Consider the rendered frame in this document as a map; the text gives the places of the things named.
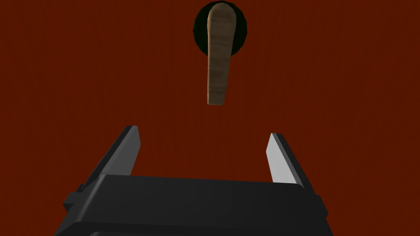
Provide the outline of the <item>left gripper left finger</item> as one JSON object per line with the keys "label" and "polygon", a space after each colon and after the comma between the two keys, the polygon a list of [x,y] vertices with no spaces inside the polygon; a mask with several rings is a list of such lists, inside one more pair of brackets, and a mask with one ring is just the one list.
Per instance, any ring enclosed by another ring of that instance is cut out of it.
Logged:
{"label": "left gripper left finger", "polygon": [[138,126],[126,126],[89,175],[86,185],[102,175],[130,175],[140,147]]}

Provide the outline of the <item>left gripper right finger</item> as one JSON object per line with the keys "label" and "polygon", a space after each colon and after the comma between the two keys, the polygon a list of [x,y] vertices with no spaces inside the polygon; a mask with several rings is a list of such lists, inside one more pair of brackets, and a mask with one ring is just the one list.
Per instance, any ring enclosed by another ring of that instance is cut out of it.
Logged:
{"label": "left gripper right finger", "polygon": [[274,183],[298,184],[314,193],[303,168],[282,134],[270,134],[266,156]]}

